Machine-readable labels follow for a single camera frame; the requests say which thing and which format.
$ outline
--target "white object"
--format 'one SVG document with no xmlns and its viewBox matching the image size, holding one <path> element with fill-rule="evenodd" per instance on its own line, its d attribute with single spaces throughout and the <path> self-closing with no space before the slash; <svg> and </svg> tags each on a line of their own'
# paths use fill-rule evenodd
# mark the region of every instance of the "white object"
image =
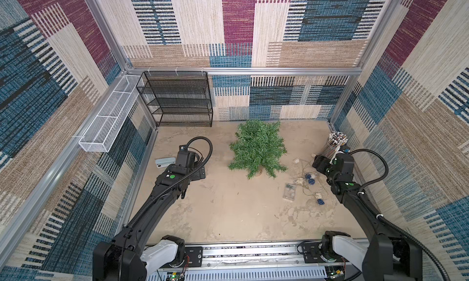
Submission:
<svg viewBox="0 0 469 281">
<path fill-rule="evenodd" d="M 157 245 L 144 250 L 140 259 L 147 263 L 147 275 L 156 272 L 162 265 L 171 262 L 176 257 L 177 244 L 166 239 L 160 240 Z"/>
<path fill-rule="evenodd" d="M 158 168 L 168 167 L 169 165 L 174 163 L 176 163 L 176 157 L 168 157 L 155 160 L 156 167 Z"/>
<path fill-rule="evenodd" d="M 332 250 L 350 261 L 360 272 L 367 248 L 352 237 L 336 235 L 332 237 Z"/>
<path fill-rule="evenodd" d="M 80 138 L 79 145 L 83 150 L 109 152 L 138 97 L 137 86 L 144 86 L 140 76 L 125 75 L 119 81 Z"/>
<path fill-rule="evenodd" d="M 334 155 L 332 156 L 332 159 L 329 161 L 329 164 L 332 164 L 332 161 L 335 159 L 335 155 L 337 155 L 338 153 L 344 153 L 342 151 L 340 151 L 339 149 L 341 148 L 341 145 L 338 144 L 337 147 L 335 147 L 334 149 Z"/>
</svg>

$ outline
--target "white wire basket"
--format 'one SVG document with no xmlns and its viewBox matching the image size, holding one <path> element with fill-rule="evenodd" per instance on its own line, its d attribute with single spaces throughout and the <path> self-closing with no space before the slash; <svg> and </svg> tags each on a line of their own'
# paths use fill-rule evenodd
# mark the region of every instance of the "white wire basket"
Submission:
<svg viewBox="0 0 469 281">
<path fill-rule="evenodd" d="M 109 152 L 138 97 L 137 85 L 143 86 L 140 76 L 125 75 L 120 80 L 80 138 L 83 150 Z"/>
</svg>

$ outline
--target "patterned wall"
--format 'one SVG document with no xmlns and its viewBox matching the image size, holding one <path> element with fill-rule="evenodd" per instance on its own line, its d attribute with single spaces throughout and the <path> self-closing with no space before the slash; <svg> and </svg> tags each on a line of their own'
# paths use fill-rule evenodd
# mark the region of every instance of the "patterned wall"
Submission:
<svg viewBox="0 0 469 281">
<path fill-rule="evenodd" d="M 84 0 L 2 0 L 0 232 L 120 72 Z"/>
<path fill-rule="evenodd" d="M 327 119 L 348 76 L 209 76 L 213 119 Z"/>
<path fill-rule="evenodd" d="M 354 67 L 386 0 L 99 0 L 134 67 Z"/>
<path fill-rule="evenodd" d="M 115 235 L 150 135 L 135 102 L 108 153 L 80 150 L 0 280 L 90 280 L 92 251 Z"/>
<path fill-rule="evenodd" d="M 377 151 L 371 186 L 384 215 L 469 279 L 469 0 L 403 0 L 335 127 Z M 354 155 L 361 180 L 383 173 Z M 438 280 L 429 260 L 426 280 Z"/>
<path fill-rule="evenodd" d="M 0 232 L 120 68 L 84 0 L 2 0 Z M 91 251 L 117 229 L 149 135 L 134 104 L 109 153 L 78 157 L 0 280 L 91 277 Z"/>
</svg>

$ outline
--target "artificial plant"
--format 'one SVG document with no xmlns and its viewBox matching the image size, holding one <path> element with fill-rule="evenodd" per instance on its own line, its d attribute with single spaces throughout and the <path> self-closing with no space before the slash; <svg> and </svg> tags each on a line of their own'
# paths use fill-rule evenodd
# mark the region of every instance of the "artificial plant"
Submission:
<svg viewBox="0 0 469 281">
<path fill-rule="evenodd" d="M 285 172 L 286 166 L 278 160 L 287 153 L 283 138 L 278 135 L 280 121 L 266 123 L 260 120 L 248 120 L 238 126 L 237 141 L 230 144 L 234 159 L 228 168 L 247 169 L 248 178 L 252 178 L 264 167 L 270 177 L 277 177 L 275 171 Z"/>
</svg>

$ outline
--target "beige floor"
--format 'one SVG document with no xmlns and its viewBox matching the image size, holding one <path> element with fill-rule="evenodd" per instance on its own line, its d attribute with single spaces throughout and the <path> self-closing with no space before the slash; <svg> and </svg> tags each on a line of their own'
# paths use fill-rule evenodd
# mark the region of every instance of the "beige floor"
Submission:
<svg viewBox="0 0 469 281">
<path fill-rule="evenodd" d="M 325 121 L 282 121 L 280 135 L 285 138 L 288 153 L 280 161 L 288 171 L 279 173 L 276 179 L 262 174 L 251 180 L 246 171 L 226 167 L 233 158 L 229 144 L 235 140 L 238 124 L 214 121 L 211 128 L 160 128 L 132 216 L 164 171 L 156 167 L 155 159 L 175 157 L 178 146 L 195 136 L 212 141 L 213 155 L 206 165 L 207 178 L 193 182 L 186 198 L 169 208 L 148 243 L 157 243 L 167 234 L 181 237 L 186 243 L 318 239 L 326 230 L 365 237 L 352 214 L 332 195 L 323 175 L 310 189 L 322 193 L 325 205 L 318 205 L 314 196 L 306 196 L 300 186 L 293 202 L 282 198 L 285 183 L 302 176 L 304 167 L 305 172 L 312 171 L 306 162 L 294 164 L 293 160 L 313 159 L 311 154 L 320 150 L 329 134 Z M 191 146 L 204 154 L 208 152 L 204 141 Z"/>
</svg>

